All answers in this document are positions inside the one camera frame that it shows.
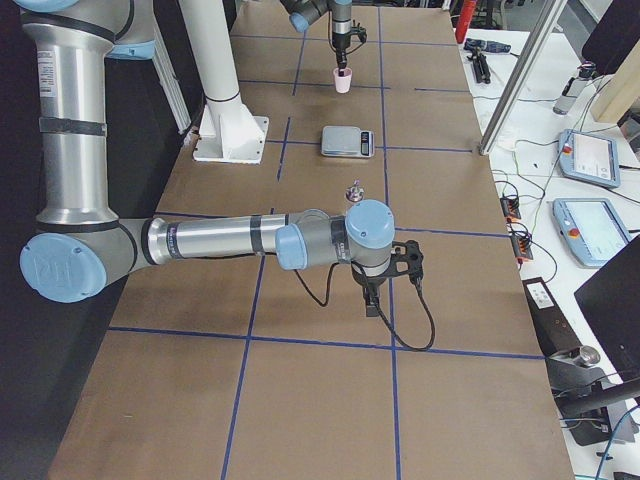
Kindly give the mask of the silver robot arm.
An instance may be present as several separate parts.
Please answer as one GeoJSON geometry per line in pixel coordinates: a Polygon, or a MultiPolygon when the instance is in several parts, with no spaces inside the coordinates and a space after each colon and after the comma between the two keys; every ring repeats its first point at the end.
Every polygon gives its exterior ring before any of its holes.
{"type": "Polygon", "coordinates": [[[323,15],[331,15],[331,45],[335,52],[338,75],[344,77],[347,70],[347,49],[351,45],[352,2],[350,0],[280,0],[289,14],[289,21],[299,33],[323,15]]]}
{"type": "Polygon", "coordinates": [[[382,202],[343,215],[310,209],[169,223],[122,219],[108,201],[107,58],[155,53],[149,1],[23,1],[25,33],[37,48],[46,204],[38,233],[20,254],[25,281],[60,303],[85,300],[126,275],[182,259],[273,255],[281,268],[351,267],[366,312],[381,312],[379,288],[395,272],[395,225],[382,202]]]}

